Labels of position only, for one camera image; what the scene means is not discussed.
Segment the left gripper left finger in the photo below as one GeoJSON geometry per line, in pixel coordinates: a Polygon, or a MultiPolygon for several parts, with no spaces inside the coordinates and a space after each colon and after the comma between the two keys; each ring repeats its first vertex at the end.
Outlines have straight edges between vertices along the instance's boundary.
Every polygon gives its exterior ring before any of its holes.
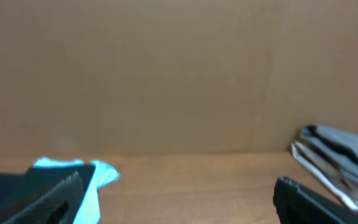
{"type": "Polygon", "coordinates": [[[66,175],[56,183],[9,209],[4,223],[71,223],[84,195],[78,172],[66,175]]]}

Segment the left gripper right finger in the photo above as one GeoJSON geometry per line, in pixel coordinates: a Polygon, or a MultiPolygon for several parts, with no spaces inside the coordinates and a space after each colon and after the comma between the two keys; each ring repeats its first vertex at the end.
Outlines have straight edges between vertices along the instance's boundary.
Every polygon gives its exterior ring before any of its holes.
{"type": "Polygon", "coordinates": [[[275,183],[273,204],[281,224],[358,224],[358,215],[285,176],[275,183]]]}

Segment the grey shorts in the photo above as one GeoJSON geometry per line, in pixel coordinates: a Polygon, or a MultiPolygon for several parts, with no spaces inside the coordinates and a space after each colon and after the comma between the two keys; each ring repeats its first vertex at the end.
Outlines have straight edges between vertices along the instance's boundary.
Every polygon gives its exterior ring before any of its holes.
{"type": "Polygon", "coordinates": [[[358,183],[358,135],[322,124],[300,129],[299,138],[358,183]]]}

